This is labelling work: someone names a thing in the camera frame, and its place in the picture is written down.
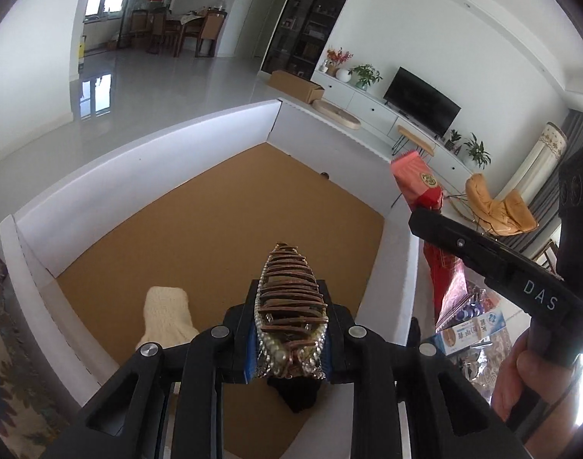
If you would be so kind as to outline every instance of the silver screw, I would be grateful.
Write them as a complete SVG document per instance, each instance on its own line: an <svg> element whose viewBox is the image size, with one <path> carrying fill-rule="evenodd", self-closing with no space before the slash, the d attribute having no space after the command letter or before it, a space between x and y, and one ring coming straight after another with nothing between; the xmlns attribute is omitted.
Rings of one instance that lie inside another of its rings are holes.
<svg viewBox="0 0 583 459"><path fill-rule="evenodd" d="M142 347L140 347L140 353L145 357L151 357L155 355L159 348L155 343L145 343Z"/></svg>
<svg viewBox="0 0 583 459"><path fill-rule="evenodd" d="M229 329L226 326L215 326L211 330L211 337L214 339L224 339L229 335Z"/></svg>
<svg viewBox="0 0 583 459"><path fill-rule="evenodd" d="M366 328L364 328L363 326L351 326L349 328L349 334L354 339L362 339L364 336L368 334L368 332L366 331Z"/></svg>
<svg viewBox="0 0 583 459"><path fill-rule="evenodd" d="M427 357L433 357L436 355L436 347L434 347L431 343L422 343L419 345L419 352L423 355L427 355Z"/></svg>

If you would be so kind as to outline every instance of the flat screen tv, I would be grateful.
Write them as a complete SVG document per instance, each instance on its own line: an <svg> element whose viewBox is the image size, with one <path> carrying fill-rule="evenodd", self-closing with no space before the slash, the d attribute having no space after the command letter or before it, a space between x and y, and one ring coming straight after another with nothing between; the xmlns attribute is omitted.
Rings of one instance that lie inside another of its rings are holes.
<svg viewBox="0 0 583 459"><path fill-rule="evenodd" d="M385 93L385 100L438 136L444 136L459 106L440 91L400 67Z"/></svg>

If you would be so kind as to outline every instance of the tv stand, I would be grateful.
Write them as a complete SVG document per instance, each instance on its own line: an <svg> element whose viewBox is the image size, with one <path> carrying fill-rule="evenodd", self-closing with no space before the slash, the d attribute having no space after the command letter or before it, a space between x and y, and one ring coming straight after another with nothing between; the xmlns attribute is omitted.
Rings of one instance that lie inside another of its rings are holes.
<svg viewBox="0 0 583 459"><path fill-rule="evenodd" d="M464 193L466 181L473 172L454 153L444 148L444 143L433 131L416 122L406 112L386 103L384 99L376 98L332 76L315 72L312 81L324 88L325 100L360 119L364 130L387 143L392 152L393 147L400 143L400 128L403 128L402 133L406 130L430 145L434 156L427 157L425 162L433 170L436 178L448 191L455 194ZM405 143L404 149L415 148L411 139L408 139L408 142L402 140L401 143Z"/></svg>

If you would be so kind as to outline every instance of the flower pot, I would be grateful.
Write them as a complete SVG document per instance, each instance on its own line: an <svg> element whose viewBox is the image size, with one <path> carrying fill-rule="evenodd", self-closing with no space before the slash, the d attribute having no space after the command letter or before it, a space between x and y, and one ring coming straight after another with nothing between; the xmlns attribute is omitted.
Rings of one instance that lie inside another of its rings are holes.
<svg viewBox="0 0 583 459"><path fill-rule="evenodd" d="M338 69L336 71L336 79L342 82L349 82L351 81L351 73L347 69Z"/></svg>

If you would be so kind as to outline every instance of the patterned rug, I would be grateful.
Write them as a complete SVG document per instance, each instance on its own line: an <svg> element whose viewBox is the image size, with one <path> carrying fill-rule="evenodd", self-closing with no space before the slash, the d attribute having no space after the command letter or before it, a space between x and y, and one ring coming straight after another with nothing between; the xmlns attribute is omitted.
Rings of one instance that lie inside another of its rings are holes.
<svg viewBox="0 0 583 459"><path fill-rule="evenodd" d="M67 423L34 371L2 294L7 269L0 260L0 437L20 459L33 459Z"/></svg>

